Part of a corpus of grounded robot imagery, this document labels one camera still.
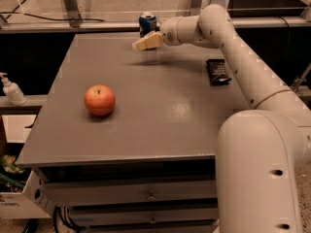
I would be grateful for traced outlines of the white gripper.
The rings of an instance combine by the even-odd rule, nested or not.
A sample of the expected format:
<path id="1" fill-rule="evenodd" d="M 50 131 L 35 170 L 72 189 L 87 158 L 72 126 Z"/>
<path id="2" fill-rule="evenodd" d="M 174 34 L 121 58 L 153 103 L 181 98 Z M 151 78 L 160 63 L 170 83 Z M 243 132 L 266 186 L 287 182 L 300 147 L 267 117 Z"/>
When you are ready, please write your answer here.
<path id="1" fill-rule="evenodd" d="M 132 44 L 134 50 L 156 49 L 164 42 L 168 46 L 189 44 L 193 40 L 194 20 L 191 17 L 171 17 L 159 27 Z"/>

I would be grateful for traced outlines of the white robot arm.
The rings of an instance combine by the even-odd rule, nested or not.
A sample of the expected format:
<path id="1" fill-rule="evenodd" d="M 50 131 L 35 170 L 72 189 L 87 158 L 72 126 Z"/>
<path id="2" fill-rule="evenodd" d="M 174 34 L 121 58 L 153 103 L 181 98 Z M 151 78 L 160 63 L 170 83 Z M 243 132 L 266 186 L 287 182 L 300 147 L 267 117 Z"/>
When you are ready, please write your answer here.
<path id="1" fill-rule="evenodd" d="M 303 233 L 294 168 L 310 159 L 310 109 L 244 42 L 220 5 L 167 19 L 132 46 L 163 44 L 220 49 L 249 105 L 218 135 L 220 233 Z"/>

